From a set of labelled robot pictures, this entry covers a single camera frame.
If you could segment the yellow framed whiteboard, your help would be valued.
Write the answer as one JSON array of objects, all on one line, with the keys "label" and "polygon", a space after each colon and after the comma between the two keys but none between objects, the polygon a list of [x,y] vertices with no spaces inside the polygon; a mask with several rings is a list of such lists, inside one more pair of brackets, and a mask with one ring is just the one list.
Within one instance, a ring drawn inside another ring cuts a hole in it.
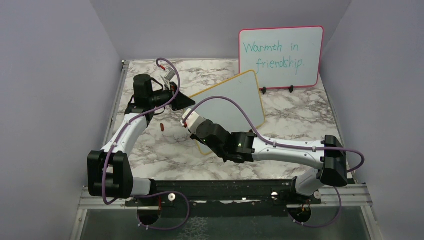
[{"label": "yellow framed whiteboard", "polygon": [[206,121],[196,129],[193,139],[202,154],[219,153],[241,147],[235,134],[248,132],[254,125],[262,126],[265,112],[257,75],[247,70],[215,84],[190,97],[198,107],[190,106],[190,115],[196,112]]}]

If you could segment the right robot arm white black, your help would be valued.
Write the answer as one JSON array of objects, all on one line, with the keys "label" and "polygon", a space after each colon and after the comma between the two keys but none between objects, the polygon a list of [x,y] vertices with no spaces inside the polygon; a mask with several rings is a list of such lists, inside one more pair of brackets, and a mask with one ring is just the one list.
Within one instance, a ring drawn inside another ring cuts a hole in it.
[{"label": "right robot arm white black", "polygon": [[296,176],[288,190],[289,199],[296,204],[323,186],[348,184],[346,152],[332,135],[326,135],[324,141],[293,141],[293,147],[282,147],[275,138],[262,140],[253,132],[230,133],[211,120],[195,123],[189,130],[192,139],[207,146],[224,162],[278,161],[308,166],[310,169]]}]

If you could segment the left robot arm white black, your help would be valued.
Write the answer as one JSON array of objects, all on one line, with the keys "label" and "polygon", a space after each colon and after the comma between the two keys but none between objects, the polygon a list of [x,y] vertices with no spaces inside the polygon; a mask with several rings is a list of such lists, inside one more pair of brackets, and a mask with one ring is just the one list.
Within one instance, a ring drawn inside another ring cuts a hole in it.
[{"label": "left robot arm white black", "polygon": [[170,106],[173,111],[179,111],[194,106],[196,102],[179,92],[177,84],[169,80],[164,81],[160,90],[154,90],[155,81],[148,74],[133,78],[134,94],[121,126],[101,150],[92,150],[88,154],[88,191],[91,196],[106,199],[138,197],[147,206],[157,200],[152,179],[133,177],[129,155],[158,109]]}]

